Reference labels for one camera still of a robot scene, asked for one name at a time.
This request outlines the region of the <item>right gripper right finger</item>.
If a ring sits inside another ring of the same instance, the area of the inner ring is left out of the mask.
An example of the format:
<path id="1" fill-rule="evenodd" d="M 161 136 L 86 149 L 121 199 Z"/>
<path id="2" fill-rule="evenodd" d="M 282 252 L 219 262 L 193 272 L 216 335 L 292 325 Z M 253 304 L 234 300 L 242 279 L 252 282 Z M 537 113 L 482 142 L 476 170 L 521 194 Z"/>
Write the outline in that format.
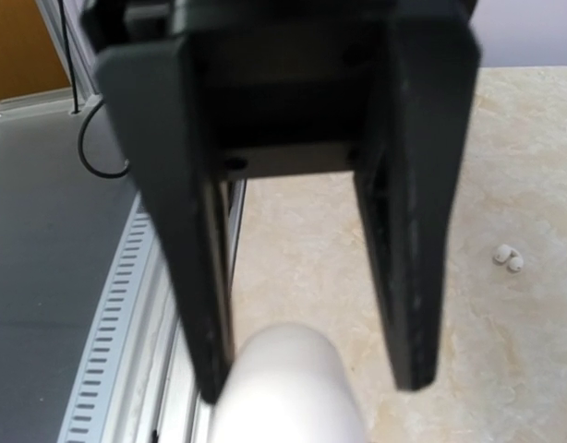
<path id="1" fill-rule="evenodd" d="M 355 168 L 397 389 L 435 379 L 452 204 L 480 63 L 472 1 L 400 1 L 383 27 Z"/>

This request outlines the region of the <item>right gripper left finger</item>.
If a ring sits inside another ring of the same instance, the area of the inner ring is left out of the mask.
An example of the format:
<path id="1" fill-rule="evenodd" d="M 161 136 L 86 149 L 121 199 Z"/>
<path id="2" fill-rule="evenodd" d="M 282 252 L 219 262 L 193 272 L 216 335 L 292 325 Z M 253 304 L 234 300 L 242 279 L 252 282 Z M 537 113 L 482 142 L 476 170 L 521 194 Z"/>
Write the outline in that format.
<path id="1" fill-rule="evenodd" d="M 108 48 L 96 78 L 163 249 L 199 393 L 214 404 L 234 360 L 227 203 L 191 44 Z"/>

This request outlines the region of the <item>white earbud one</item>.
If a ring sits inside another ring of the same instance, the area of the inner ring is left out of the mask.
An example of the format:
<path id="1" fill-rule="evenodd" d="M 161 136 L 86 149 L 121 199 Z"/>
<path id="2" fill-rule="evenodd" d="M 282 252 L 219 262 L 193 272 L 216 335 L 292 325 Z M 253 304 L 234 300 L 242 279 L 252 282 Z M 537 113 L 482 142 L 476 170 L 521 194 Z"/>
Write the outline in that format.
<path id="1" fill-rule="evenodd" d="M 492 259 L 495 263 L 504 264 L 509 260 L 511 254 L 511 248 L 508 245 L 503 244 L 495 249 Z"/>
<path id="2" fill-rule="evenodd" d="M 524 265 L 523 256 L 516 249 L 513 249 L 507 262 L 508 270 L 512 273 L 518 273 L 523 269 Z"/>

